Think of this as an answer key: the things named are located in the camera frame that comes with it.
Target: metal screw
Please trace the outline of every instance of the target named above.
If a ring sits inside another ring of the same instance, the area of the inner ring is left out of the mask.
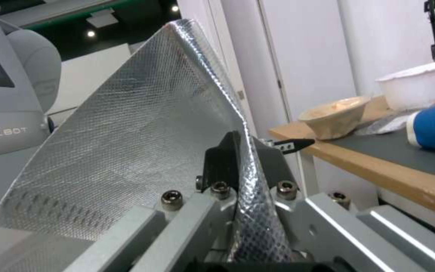
[[[166,191],[160,197],[160,202],[165,210],[174,211],[182,207],[182,195],[179,191],[170,190]]]
[[[294,182],[291,181],[280,181],[278,182],[278,187],[276,188],[278,197],[284,200],[295,199],[297,191],[298,187]]]
[[[211,195],[215,196],[219,200],[228,198],[229,190],[229,185],[224,181],[218,181],[211,185]]]
[[[204,187],[202,176],[196,176],[196,191],[202,192],[202,188]]]
[[[348,198],[344,193],[333,191],[328,194],[328,196],[337,204],[341,205],[345,209],[350,207],[350,198]]]

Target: silver insulation sheet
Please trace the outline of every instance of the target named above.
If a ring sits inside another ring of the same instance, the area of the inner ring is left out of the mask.
[[[0,203],[0,227],[95,241],[134,205],[194,191],[204,153],[240,133],[230,261],[291,251],[226,72],[198,24],[154,34],[41,146]]]

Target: gray metal bracket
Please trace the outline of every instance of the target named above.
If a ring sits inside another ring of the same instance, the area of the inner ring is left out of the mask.
[[[360,271],[424,271],[324,193],[291,201],[273,197],[291,240],[315,261],[343,258]]]
[[[428,271],[435,271],[435,234],[390,206],[357,215],[370,229]]]
[[[165,225],[162,212],[135,206],[74,260],[65,272],[127,271]]]

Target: wooden table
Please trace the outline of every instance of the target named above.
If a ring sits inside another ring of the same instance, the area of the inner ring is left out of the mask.
[[[383,96],[373,98],[365,109],[361,123],[371,122],[392,113]],[[270,134],[280,140],[315,138],[313,131],[302,122],[270,129]],[[434,174],[358,153],[333,144],[333,141],[316,141],[314,145],[299,153],[305,195],[318,193],[313,156],[435,211]]]

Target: white door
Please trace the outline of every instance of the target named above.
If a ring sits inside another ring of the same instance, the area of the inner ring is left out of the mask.
[[[258,0],[281,77],[290,121],[316,105],[356,96],[337,1]],[[368,181],[315,159],[322,192],[347,193],[359,208],[377,204]]]

